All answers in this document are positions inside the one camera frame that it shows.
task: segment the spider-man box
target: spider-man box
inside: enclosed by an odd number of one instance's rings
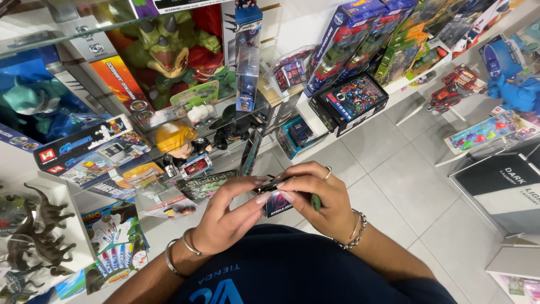
[[[40,147],[33,155],[41,171],[85,187],[96,177],[149,151],[122,114]]]
[[[309,105],[330,132],[340,137],[386,107],[388,94],[366,73],[315,96]]]

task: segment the super power hero box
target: super power hero box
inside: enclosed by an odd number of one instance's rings
[[[388,94],[363,72],[315,96],[309,105],[339,137],[384,109],[387,102]]]
[[[149,151],[122,114],[38,148],[33,155],[41,171],[88,186],[96,177]]]
[[[337,8],[306,72],[310,75],[304,90],[308,97],[336,81],[385,12],[379,0],[352,1]]]

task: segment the hand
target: hand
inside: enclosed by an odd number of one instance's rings
[[[188,243],[204,255],[214,255],[238,242],[261,218],[262,203],[271,193],[263,193],[233,211],[229,205],[236,196],[267,180],[266,176],[246,176],[225,182],[208,202],[199,225],[188,233]]]
[[[278,185],[278,189],[318,232],[346,244],[351,241],[350,235],[355,229],[358,216],[350,209],[345,183],[332,174],[323,180],[327,174],[328,169],[317,162],[298,164],[289,167],[279,176],[295,177]],[[311,205],[312,193],[321,199],[321,209],[318,212]]]

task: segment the white toy car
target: white toy car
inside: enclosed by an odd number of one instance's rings
[[[213,105],[198,105],[193,107],[191,111],[187,113],[187,117],[190,118],[191,123],[195,129],[200,129],[206,124],[212,124],[217,119],[214,117],[215,109]]]

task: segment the fingernail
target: fingernail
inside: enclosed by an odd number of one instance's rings
[[[286,191],[279,191],[279,193],[281,194],[281,196],[283,196],[284,199],[286,199],[289,203],[294,201],[294,197],[292,197],[291,194],[289,194],[288,192]]]
[[[272,196],[272,192],[265,192],[265,193],[257,196],[257,198],[255,199],[255,202],[257,204],[264,204],[264,203],[266,203],[266,201],[268,201],[270,196]]]

